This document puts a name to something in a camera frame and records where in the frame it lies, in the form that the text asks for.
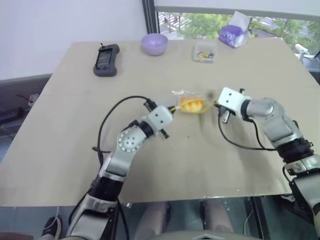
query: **floor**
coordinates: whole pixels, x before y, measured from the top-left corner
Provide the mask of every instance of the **floor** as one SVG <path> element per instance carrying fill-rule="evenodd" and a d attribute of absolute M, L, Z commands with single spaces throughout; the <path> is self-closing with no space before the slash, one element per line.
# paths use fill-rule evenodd
<path fill-rule="evenodd" d="M 0 137 L 0 164 L 6 154 L 11 139 Z M 242 234 L 244 222 L 247 217 L 244 198 L 222 198 L 228 214 L 231 218 L 236 233 Z M 303 219 L 291 214 L 286 210 L 279 209 L 272 196 L 263 197 L 263 208 L 265 211 L 271 240 L 315 240 L 317 239 L 314 227 Z M 200 200 L 172 201 L 171 218 L 167 227 L 168 232 L 177 230 L 201 230 L 202 221 L 200 218 Z M 62 218 L 63 233 L 68 226 L 68 216 L 72 211 L 72 206 L 59 207 L 59 215 Z M 147 205 L 145 203 L 134 204 L 131 208 L 124 208 L 129 225 L 130 236 L 133 239 L 139 219 L 142 217 Z M 55 216 L 56 207 L 0 207 L 0 232 L 16 232 L 32 235 L 34 239 L 41 236 L 42 228 L 48 218 Z M 249 226 L 254 223 L 251 216 Z M 124 226 L 119 220 L 117 240 L 125 239 Z"/>

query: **purple bowl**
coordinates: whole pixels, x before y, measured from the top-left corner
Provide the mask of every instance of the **purple bowl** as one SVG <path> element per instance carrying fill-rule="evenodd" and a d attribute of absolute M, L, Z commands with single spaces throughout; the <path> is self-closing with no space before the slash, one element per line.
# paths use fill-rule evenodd
<path fill-rule="evenodd" d="M 151 56 L 163 54 L 168 46 L 168 38 L 160 33 L 150 33 L 141 40 L 142 50 Z"/>

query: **person's leg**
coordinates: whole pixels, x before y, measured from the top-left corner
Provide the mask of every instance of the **person's leg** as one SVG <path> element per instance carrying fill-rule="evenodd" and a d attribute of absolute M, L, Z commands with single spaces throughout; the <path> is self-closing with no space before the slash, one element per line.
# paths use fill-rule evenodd
<path fill-rule="evenodd" d="M 138 224 L 134 240 L 148 240 L 161 234 L 167 225 L 168 211 L 166 201 L 150 203 Z"/>
<path fill-rule="evenodd" d="M 207 199 L 201 203 L 201 218 L 205 230 L 234 232 L 229 215 L 218 199 Z"/>
<path fill-rule="evenodd" d="M 61 231 L 62 221 L 60 217 L 51 217 L 48 219 L 43 228 L 42 237 L 40 237 L 38 240 L 58 240 L 61 236 Z"/>

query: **window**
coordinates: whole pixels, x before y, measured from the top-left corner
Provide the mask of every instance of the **window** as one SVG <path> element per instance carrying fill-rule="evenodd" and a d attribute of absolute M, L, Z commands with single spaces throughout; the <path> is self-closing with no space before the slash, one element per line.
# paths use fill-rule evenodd
<path fill-rule="evenodd" d="M 231 17 L 225 14 L 158 12 L 159 31 L 170 40 L 214 39 Z M 320 50 L 320 22 L 254 16 L 249 32 L 251 38 L 283 38 L 296 54 L 296 44 L 307 48 L 310 55 Z"/>

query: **black remote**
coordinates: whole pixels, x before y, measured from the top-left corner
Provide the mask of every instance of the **black remote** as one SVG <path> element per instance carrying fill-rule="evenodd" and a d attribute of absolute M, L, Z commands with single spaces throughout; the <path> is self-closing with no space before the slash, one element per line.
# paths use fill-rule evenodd
<path fill-rule="evenodd" d="M 95 65 L 93 67 L 93 72 L 99 77 L 113 77 L 117 74 L 117 69 L 115 67 L 115 61 L 117 53 L 119 53 L 120 48 L 117 44 L 110 44 L 104 46 L 101 43 L 99 48 L 98 57 L 96 58 Z"/>

